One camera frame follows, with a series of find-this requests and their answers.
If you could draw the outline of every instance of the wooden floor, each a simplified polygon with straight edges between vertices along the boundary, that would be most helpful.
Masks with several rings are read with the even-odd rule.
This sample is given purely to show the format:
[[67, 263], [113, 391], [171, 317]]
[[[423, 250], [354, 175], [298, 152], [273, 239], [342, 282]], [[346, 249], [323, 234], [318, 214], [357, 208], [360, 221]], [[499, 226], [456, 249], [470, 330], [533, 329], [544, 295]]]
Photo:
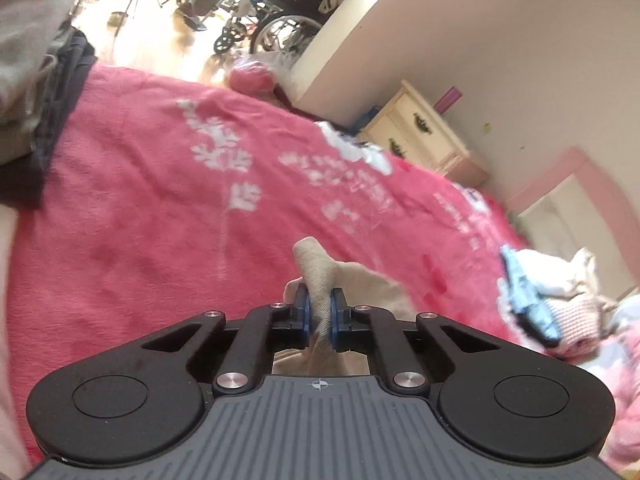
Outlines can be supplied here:
[[159, 7], [157, 0], [135, 0], [129, 17], [117, 37], [107, 25], [110, 14], [124, 10], [129, 0], [93, 0], [74, 22], [95, 47], [100, 62], [137, 68], [210, 86], [222, 85], [225, 57], [213, 53], [226, 16], [223, 12], [208, 18], [208, 30], [193, 32], [174, 15], [175, 1]]

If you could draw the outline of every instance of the crosshair symbol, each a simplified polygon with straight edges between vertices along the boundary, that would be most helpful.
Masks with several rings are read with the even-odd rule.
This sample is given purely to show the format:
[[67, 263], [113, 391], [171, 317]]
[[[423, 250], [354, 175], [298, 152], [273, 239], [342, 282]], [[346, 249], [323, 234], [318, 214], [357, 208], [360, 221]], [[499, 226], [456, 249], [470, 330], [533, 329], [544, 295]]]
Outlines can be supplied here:
[[309, 385], [313, 386], [316, 390], [324, 390], [328, 386], [331, 386], [331, 384], [323, 379], [316, 379], [312, 383], [309, 383]]

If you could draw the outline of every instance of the white wall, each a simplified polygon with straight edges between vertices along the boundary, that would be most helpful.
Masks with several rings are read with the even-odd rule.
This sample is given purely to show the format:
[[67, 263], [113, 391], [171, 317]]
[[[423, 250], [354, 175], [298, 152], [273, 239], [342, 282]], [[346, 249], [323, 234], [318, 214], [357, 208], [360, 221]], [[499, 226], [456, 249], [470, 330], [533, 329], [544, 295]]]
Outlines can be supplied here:
[[365, 15], [378, 3], [386, 0], [345, 0], [331, 16], [330, 24], [323, 27], [291, 72], [291, 85], [286, 87], [289, 99], [300, 104], [314, 79], [336, 54], [342, 42]]
[[[350, 124], [373, 104], [384, 104], [401, 78], [436, 100], [452, 71], [516, 20], [530, 1], [379, 0], [329, 59], [318, 56], [321, 43], [312, 43], [300, 62], [313, 57], [317, 73], [312, 81], [304, 81], [293, 102], [310, 113]], [[332, 16], [321, 34], [331, 36], [337, 17], [338, 13]]]
[[419, 84], [464, 94], [447, 120], [489, 160], [502, 198], [575, 145], [640, 214], [640, 0], [535, 0], [481, 53]]

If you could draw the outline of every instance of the drawer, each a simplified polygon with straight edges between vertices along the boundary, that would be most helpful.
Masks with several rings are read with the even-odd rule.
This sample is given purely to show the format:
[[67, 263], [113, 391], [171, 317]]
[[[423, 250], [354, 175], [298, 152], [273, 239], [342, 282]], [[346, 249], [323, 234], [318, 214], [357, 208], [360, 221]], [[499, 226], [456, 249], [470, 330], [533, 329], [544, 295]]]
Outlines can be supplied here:
[[420, 152], [420, 147], [408, 140], [407, 134], [398, 128], [388, 116], [380, 117], [372, 127], [365, 131], [364, 137], [388, 151], [391, 151], [390, 140], [393, 139], [404, 152], [404, 160], [424, 168], [432, 166], [428, 158]]
[[453, 157], [449, 164], [442, 169], [442, 174], [460, 186], [475, 187], [476, 189], [489, 178], [481, 161], [474, 156]]
[[[447, 159], [456, 154], [458, 149], [454, 141], [440, 129], [430, 112], [424, 110], [411, 96], [402, 95], [394, 106], [394, 112], [406, 123], [410, 135], [425, 146], [436, 166], [445, 164]], [[423, 121], [422, 124], [428, 128], [427, 132], [418, 127], [419, 121]]]

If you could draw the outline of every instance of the pink blanket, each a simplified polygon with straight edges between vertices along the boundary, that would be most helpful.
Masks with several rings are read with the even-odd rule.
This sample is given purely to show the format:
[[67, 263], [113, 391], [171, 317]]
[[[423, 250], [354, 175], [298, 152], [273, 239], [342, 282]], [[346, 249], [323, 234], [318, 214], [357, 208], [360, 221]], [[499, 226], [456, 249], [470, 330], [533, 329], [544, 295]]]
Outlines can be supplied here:
[[613, 334], [598, 351], [578, 365], [600, 378], [616, 401], [616, 419], [600, 457], [622, 471], [640, 465], [640, 296], [620, 302], [610, 329]]
[[33, 461], [24, 405], [40, 378], [203, 310], [233, 319], [279, 300], [298, 276], [290, 248], [309, 235], [419, 308], [516, 340], [498, 311], [498, 248], [518, 245], [501, 213], [329, 141], [239, 94], [94, 68], [10, 267], [12, 389]]

